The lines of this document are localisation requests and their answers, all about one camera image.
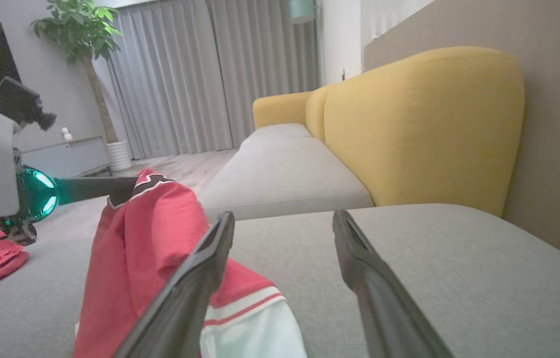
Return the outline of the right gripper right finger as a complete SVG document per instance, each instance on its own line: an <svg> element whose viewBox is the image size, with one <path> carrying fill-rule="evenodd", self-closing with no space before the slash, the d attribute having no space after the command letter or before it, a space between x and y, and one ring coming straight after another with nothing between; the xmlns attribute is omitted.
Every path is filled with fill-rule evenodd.
<svg viewBox="0 0 560 358"><path fill-rule="evenodd" d="M332 230L344 283L357 297L371 358L451 358L409 291L345 209L333 214Z"/></svg>

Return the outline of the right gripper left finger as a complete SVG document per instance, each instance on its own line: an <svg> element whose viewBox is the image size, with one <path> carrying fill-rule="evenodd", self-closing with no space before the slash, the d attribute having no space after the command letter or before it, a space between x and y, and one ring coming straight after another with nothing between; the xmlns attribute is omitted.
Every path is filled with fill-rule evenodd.
<svg viewBox="0 0 560 358"><path fill-rule="evenodd" d="M221 213L137 320L115 358L195 358L212 295L225 275L234 214Z"/></svg>

